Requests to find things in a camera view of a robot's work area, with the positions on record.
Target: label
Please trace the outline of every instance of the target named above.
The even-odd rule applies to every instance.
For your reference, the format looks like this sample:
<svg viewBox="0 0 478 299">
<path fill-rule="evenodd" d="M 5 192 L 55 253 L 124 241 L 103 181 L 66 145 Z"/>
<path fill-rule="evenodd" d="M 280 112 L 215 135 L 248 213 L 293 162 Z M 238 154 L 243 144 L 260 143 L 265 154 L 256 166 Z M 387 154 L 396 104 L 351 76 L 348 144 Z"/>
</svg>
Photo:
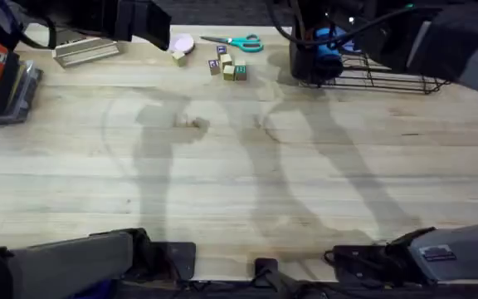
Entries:
<svg viewBox="0 0 478 299">
<path fill-rule="evenodd" d="M 420 254 L 428 262 L 442 262 L 442 261 L 455 261 L 455 253 L 451 248 L 444 245 L 429 246 L 424 248 L 419 248 Z"/>
<path fill-rule="evenodd" d="M 0 52 L 0 63 L 5 63 L 7 60 L 7 54 Z"/>
<path fill-rule="evenodd" d="M 211 68 L 219 67 L 219 61 L 212 60 L 212 61 L 209 61 L 208 63 L 209 63 L 209 67 Z"/>
</svg>

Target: black wire rack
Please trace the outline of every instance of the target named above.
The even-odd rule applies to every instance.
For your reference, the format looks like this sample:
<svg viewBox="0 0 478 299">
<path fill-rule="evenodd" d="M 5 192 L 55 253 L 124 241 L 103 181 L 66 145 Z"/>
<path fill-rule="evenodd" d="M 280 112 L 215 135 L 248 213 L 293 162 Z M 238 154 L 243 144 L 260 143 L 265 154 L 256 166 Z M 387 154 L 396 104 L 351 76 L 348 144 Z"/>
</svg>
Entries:
<svg viewBox="0 0 478 299">
<path fill-rule="evenodd" d="M 321 84 L 302 81 L 311 88 L 356 89 L 365 91 L 395 91 L 430 95 L 438 92 L 449 81 L 394 71 L 369 59 L 365 54 L 342 55 L 343 73 Z"/>
</svg>

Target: scissors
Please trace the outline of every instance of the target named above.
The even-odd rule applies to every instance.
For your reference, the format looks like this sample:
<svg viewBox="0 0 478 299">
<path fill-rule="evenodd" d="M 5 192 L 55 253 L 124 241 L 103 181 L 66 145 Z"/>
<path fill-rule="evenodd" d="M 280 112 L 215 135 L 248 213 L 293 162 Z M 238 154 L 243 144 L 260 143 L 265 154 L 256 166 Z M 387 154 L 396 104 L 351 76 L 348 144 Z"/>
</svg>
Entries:
<svg viewBox="0 0 478 299">
<path fill-rule="evenodd" d="M 263 50 L 263 44 L 261 40 L 256 34 L 250 34 L 247 37 L 231 37 L 231 38 L 220 38 L 220 37 L 200 37 L 204 40 L 210 42 L 221 42 L 227 43 L 234 47 L 238 47 L 239 49 L 248 52 L 248 53 L 255 53 Z"/>
</svg>

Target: scissor handle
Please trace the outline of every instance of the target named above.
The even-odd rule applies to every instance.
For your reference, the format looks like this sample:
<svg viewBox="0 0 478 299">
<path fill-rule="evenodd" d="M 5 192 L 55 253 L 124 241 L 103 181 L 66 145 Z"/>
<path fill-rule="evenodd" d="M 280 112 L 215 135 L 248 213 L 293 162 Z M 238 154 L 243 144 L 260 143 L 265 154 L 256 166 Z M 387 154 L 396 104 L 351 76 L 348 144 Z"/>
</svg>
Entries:
<svg viewBox="0 0 478 299">
<path fill-rule="evenodd" d="M 261 40 L 256 34 L 250 34 L 247 37 L 233 38 L 230 44 L 250 53 L 263 50 L 263 44 L 261 44 Z"/>
<path fill-rule="evenodd" d="M 259 41 L 259 40 L 260 40 L 259 37 L 258 37 L 256 34 L 249 34 L 249 35 L 246 37 L 246 39 L 247 39 L 248 41 Z"/>
</svg>

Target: wooden block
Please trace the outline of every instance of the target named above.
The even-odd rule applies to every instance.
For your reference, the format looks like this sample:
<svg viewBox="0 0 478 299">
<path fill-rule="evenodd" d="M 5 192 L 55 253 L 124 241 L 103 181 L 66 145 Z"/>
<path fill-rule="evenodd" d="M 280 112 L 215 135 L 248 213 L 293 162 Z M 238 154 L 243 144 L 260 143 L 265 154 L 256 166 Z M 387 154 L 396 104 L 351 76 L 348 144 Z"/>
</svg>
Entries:
<svg viewBox="0 0 478 299">
<path fill-rule="evenodd" d="M 221 73 L 221 66 L 219 65 L 218 60 L 210 60 L 207 62 L 207 64 L 209 65 L 209 71 L 212 73 L 212 76 Z"/>
<path fill-rule="evenodd" d="M 217 58 L 221 60 L 221 55 L 222 54 L 227 54 L 228 51 L 226 49 L 226 46 L 217 46 Z"/>
<path fill-rule="evenodd" d="M 236 68 L 233 66 L 224 66 L 224 70 L 222 70 L 222 74 L 224 76 L 224 80 L 226 81 L 233 81 L 235 78 L 235 70 Z"/>
<path fill-rule="evenodd" d="M 173 60 L 177 66 L 185 66 L 188 63 L 188 58 L 183 52 L 176 51 L 173 53 Z"/>
<path fill-rule="evenodd" d="M 233 66 L 233 60 L 230 54 L 222 54 L 221 55 L 221 64 L 222 67 L 224 66 Z"/>
<path fill-rule="evenodd" d="M 246 81 L 246 66 L 235 66 L 236 80 Z"/>
</svg>

